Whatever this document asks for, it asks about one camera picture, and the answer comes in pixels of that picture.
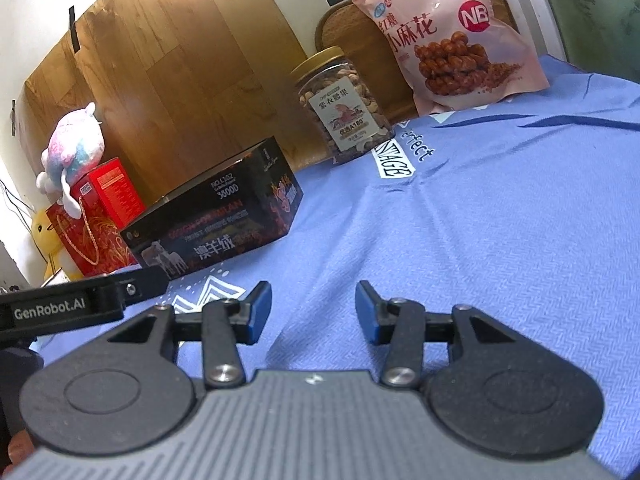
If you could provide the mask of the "person's hand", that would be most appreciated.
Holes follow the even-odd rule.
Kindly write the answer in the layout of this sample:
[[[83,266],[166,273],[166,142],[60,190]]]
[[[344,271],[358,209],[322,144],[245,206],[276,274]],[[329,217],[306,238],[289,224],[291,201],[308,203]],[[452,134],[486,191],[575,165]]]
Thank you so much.
[[[8,444],[9,465],[4,468],[3,474],[8,474],[17,465],[27,460],[35,449],[34,442],[26,430],[14,434]]]

